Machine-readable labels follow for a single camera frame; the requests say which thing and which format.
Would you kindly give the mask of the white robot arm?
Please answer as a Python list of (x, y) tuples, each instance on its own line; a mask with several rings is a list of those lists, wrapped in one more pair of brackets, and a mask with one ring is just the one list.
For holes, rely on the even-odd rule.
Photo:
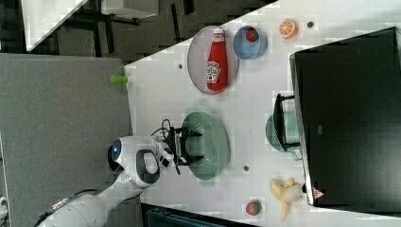
[(170, 128), (168, 136), (125, 136), (108, 149), (111, 169), (119, 174), (102, 192), (82, 190), (66, 197), (40, 216), (34, 227), (103, 227), (122, 201), (135, 198), (156, 183), (163, 168), (189, 166), (201, 159), (185, 150), (185, 140), (200, 138), (188, 128)]

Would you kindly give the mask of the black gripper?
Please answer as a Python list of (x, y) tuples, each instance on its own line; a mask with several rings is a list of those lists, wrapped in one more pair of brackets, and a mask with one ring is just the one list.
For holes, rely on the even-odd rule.
[[(201, 133), (198, 131), (190, 130), (188, 128), (182, 128), (181, 135), (182, 138), (188, 138), (191, 136), (201, 136)], [(182, 156), (181, 136), (178, 131), (173, 127), (169, 128), (168, 136), (165, 139), (165, 142), (167, 143), (173, 154), (173, 162), (175, 166), (191, 166), (203, 159), (203, 156)]]

